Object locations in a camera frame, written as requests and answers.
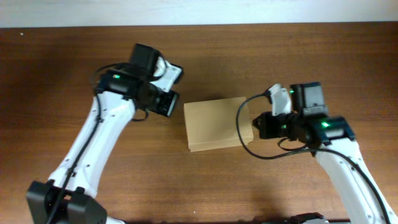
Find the wood grain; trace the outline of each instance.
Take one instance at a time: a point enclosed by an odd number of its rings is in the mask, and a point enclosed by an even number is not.
[[[229,222],[320,212],[346,218],[308,155],[260,161],[241,147],[189,153],[183,103],[249,97],[274,83],[320,81],[332,115],[354,129],[369,170],[398,211],[398,23],[76,27],[0,30],[0,222],[31,223],[25,192],[45,182],[92,101],[88,77],[138,42],[185,68],[171,118],[123,131],[97,200],[114,217]],[[270,110],[249,104],[251,118]],[[250,147],[276,154],[276,141]]]

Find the white wall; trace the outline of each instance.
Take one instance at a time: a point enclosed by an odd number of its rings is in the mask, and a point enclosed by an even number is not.
[[[398,21],[398,0],[0,0],[0,27]]]

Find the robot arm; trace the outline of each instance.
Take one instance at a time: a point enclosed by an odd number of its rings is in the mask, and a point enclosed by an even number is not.
[[[182,68],[141,44],[136,45],[129,63],[102,74],[86,122],[67,156],[46,184],[33,182],[28,190],[35,224],[124,223],[108,217],[94,200],[102,171],[137,109],[144,110],[146,118],[148,111],[171,115],[179,95],[170,89],[182,75]]]
[[[298,113],[291,113],[287,109],[291,102],[289,94],[284,94],[287,93],[285,88],[280,84],[269,88],[264,95],[272,102],[272,113],[263,113],[254,120],[260,138],[288,137],[291,141],[298,139],[310,149],[329,149],[350,158],[373,184],[386,211],[383,211],[371,186],[348,161],[330,152],[313,153],[329,175],[352,223],[382,224],[386,222],[384,214],[388,215],[390,223],[398,223],[397,216],[369,173],[348,123],[342,117],[328,116],[320,84],[298,84],[290,87],[293,109]]]

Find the green led light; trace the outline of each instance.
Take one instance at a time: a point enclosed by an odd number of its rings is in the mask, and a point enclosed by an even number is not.
[[[330,126],[330,124],[328,124],[328,123],[326,123],[326,122],[322,122],[321,124],[322,124],[322,126],[323,126],[324,128],[327,128],[327,127]]]

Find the brown box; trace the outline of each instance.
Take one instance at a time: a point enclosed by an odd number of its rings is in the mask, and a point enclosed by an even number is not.
[[[236,113],[246,97],[185,103],[185,127],[191,152],[241,146],[236,131]],[[239,127],[245,144],[253,140],[249,110],[239,115]]]

